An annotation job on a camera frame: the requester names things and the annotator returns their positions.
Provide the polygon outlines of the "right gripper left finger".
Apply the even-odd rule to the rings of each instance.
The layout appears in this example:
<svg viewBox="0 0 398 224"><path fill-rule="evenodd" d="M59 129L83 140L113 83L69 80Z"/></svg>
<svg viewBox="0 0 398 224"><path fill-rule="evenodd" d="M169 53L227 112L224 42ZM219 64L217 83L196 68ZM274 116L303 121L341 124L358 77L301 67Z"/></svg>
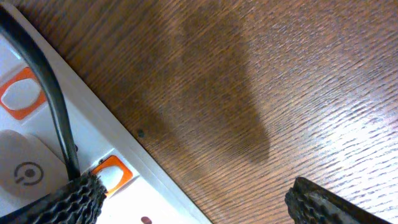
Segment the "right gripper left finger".
<svg viewBox="0 0 398 224"><path fill-rule="evenodd" d="M107 192L97 176L84 174L56 192L1 217L1 223L96 223Z"/></svg>

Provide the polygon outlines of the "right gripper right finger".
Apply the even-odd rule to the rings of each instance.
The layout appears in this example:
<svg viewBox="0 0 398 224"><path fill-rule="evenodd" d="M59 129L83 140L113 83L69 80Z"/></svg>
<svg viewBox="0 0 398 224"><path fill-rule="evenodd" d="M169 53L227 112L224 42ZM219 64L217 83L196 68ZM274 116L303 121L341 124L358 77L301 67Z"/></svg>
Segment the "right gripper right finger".
<svg viewBox="0 0 398 224"><path fill-rule="evenodd" d="M296 224L389 224L304 177L295 179L285 195L285 203Z"/></svg>

